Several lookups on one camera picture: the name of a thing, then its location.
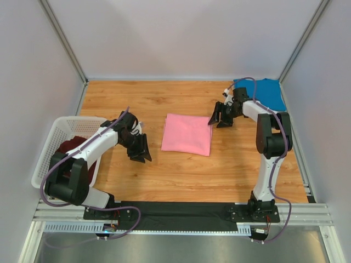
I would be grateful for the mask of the pink t shirt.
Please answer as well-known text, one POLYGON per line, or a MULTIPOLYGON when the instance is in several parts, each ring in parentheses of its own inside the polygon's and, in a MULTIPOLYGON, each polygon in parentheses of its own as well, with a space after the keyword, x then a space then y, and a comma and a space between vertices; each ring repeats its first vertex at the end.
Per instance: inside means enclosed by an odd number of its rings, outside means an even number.
POLYGON ((165 119, 162 151, 210 156, 212 126, 210 118, 169 113, 165 119))

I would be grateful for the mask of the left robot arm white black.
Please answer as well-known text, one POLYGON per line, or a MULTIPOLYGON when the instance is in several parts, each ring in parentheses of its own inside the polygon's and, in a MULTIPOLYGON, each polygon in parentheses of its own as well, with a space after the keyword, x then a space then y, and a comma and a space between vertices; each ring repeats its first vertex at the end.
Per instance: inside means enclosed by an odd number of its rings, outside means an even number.
POLYGON ((110 148, 121 145, 130 160, 151 161, 147 135, 137 117, 125 110, 119 118, 102 122, 99 129, 85 142, 65 153, 57 152, 50 160, 49 170, 39 187, 42 200, 47 197, 62 201, 60 207, 84 206, 99 211, 111 211, 112 195, 92 187, 90 167, 110 148))

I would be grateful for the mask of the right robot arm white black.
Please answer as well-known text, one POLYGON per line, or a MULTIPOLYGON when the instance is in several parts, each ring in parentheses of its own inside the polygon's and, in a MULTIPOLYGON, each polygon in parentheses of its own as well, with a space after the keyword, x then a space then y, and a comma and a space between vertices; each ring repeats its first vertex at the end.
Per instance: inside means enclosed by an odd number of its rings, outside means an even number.
POLYGON ((258 180, 250 198, 246 204, 234 204, 230 208, 232 219, 262 222, 270 218, 278 222, 275 185, 280 167, 293 145, 290 116, 250 98, 246 88, 227 88, 223 96, 223 102, 216 102, 208 124, 227 128, 232 127, 236 117, 252 119, 256 122, 256 148, 261 157, 258 180))

